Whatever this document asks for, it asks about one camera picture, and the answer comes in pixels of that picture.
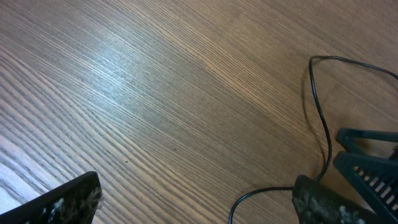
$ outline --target wooden table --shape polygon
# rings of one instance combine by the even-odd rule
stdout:
[[[95,223],[226,223],[247,191],[316,176],[326,141],[308,60],[398,72],[397,11],[394,0],[1,1],[0,213],[95,170]],[[391,77],[324,61],[315,79],[333,139],[342,126],[397,131]],[[360,201],[334,167],[322,183]],[[297,223],[291,193],[245,200],[235,222]]]

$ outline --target wood grain surface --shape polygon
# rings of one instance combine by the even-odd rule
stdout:
[[[226,223],[247,191],[317,175],[326,141],[308,60],[398,72],[397,11],[394,0],[0,1],[0,213],[95,170],[95,223]],[[398,131],[392,78],[324,61],[315,79],[333,139],[343,126]],[[334,167],[322,183],[361,201]],[[245,200],[234,220],[298,223],[290,192]]]

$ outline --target black wire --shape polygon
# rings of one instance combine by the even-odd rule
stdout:
[[[319,117],[320,117],[320,119],[322,121],[323,129],[325,130],[326,140],[328,142],[328,159],[326,160],[326,163],[323,166],[322,171],[315,178],[315,181],[319,181],[323,177],[323,175],[325,175],[326,171],[329,168],[330,161],[331,161],[332,147],[331,147],[331,139],[330,139],[328,125],[326,124],[325,117],[323,116],[321,105],[319,104],[319,100],[318,100],[317,89],[315,88],[315,80],[313,78],[313,70],[312,70],[312,61],[313,61],[313,59],[320,59],[320,60],[333,59],[333,60],[340,60],[340,61],[343,61],[343,62],[353,63],[353,64],[356,64],[356,65],[360,65],[360,66],[364,66],[364,67],[368,67],[368,68],[373,68],[375,70],[379,70],[380,72],[387,73],[387,74],[391,75],[392,77],[394,77],[397,80],[398,80],[398,75],[396,75],[395,73],[392,73],[392,72],[390,72],[388,70],[385,70],[383,68],[374,66],[374,65],[358,62],[358,61],[355,61],[355,60],[351,60],[351,59],[343,58],[343,57],[339,57],[339,56],[319,56],[319,55],[317,55],[317,56],[312,56],[310,58],[310,61],[308,63],[308,70],[310,72],[310,81],[311,81],[312,95],[313,95],[313,99],[315,101],[315,106],[317,107],[317,110],[318,110]],[[249,192],[249,193],[243,195],[242,197],[240,197],[234,203],[234,205],[231,208],[231,212],[229,213],[229,224],[232,224],[232,219],[233,219],[233,215],[234,215],[234,212],[236,210],[236,207],[244,199],[246,199],[246,198],[248,198],[248,197],[250,197],[252,195],[261,193],[261,192],[274,191],[274,190],[293,190],[293,187],[266,187],[266,188],[263,188],[263,189],[253,190],[252,192]]]

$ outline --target black device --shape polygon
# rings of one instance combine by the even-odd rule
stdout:
[[[0,223],[89,224],[101,196],[98,175],[90,171],[0,215]]]

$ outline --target black plastic object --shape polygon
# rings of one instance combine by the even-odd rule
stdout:
[[[347,152],[363,154],[363,150],[355,143],[354,138],[398,142],[398,133],[341,128],[337,136],[337,140],[345,147]]]
[[[380,223],[373,212],[305,175],[297,177],[292,201],[301,224]]]
[[[383,223],[398,223],[397,150],[390,159],[367,156],[354,138],[398,142],[398,133],[343,128],[338,140],[348,152],[340,152],[333,161]]]
[[[398,162],[339,152],[333,161],[382,223],[398,223]]]
[[[0,215],[0,223],[91,223],[101,196],[97,173],[87,172]]]

